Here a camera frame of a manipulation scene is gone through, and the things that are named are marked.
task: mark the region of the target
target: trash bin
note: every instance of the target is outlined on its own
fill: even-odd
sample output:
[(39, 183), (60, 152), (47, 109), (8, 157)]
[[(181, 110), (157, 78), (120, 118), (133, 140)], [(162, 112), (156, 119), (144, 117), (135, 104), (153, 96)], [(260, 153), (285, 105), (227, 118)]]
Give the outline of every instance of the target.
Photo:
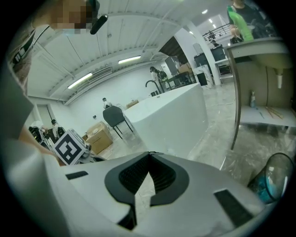
[(284, 153), (276, 153), (268, 159), (265, 167), (248, 184), (248, 188), (264, 203), (272, 203), (284, 194), (293, 170), (292, 160)]

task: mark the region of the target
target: metal railing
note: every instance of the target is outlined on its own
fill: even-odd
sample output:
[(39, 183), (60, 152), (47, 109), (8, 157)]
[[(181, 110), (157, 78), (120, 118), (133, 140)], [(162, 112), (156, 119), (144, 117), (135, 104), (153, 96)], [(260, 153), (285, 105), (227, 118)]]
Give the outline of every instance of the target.
[(230, 33), (230, 24), (226, 24), (214, 29), (213, 31), (209, 31), (208, 33), (204, 34), (203, 37), (206, 42), (211, 42), (213, 39), (217, 39), (223, 35), (228, 35)]

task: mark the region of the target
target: white counter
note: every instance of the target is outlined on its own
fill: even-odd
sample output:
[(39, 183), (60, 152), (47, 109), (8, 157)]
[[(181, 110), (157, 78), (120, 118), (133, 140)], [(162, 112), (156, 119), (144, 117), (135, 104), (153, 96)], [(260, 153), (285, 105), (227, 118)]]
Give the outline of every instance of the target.
[(149, 151), (183, 158), (208, 128), (199, 83), (143, 100), (124, 114)]

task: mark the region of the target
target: floor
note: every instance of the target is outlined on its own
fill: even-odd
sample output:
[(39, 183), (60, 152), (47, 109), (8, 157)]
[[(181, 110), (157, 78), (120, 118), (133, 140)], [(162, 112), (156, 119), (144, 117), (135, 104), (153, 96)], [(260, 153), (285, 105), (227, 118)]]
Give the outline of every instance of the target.
[[(246, 186), (262, 170), (272, 154), (283, 152), (290, 157), (295, 156), (295, 130), (266, 125), (240, 125), (234, 149), (231, 150), (235, 120), (234, 83), (222, 84), (203, 93), (209, 127), (203, 139), (188, 155), (189, 160), (214, 166)], [(100, 156), (114, 159), (147, 151), (141, 139), (126, 124), (121, 124), (119, 128), (123, 132), (123, 140), (111, 131), (114, 143)], [(138, 222), (145, 216), (150, 197), (154, 194), (153, 181), (148, 175), (136, 194)]]

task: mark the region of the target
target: ceiling light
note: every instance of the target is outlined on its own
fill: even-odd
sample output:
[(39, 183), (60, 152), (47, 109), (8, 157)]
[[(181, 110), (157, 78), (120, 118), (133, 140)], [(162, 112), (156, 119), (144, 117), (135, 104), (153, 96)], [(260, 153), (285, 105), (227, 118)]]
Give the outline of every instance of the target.
[(87, 74), (86, 76), (80, 78), (78, 81), (74, 82), (71, 86), (68, 87), (68, 89), (73, 88), (74, 86), (76, 86), (80, 82), (84, 81), (85, 79), (90, 78), (91, 76), (92, 76), (92, 73)]
[(128, 58), (128, 59), (124, 59), (124, 60), (119, 61), (118, 64), (121, 64), (121, 63), (124, 63), (124, 62), (133, 61), (133, 60), (136, 60), (136, 59), (139, 59), (139, 58), (141, 58), (141, 56), (131, 57), (131, 58)]

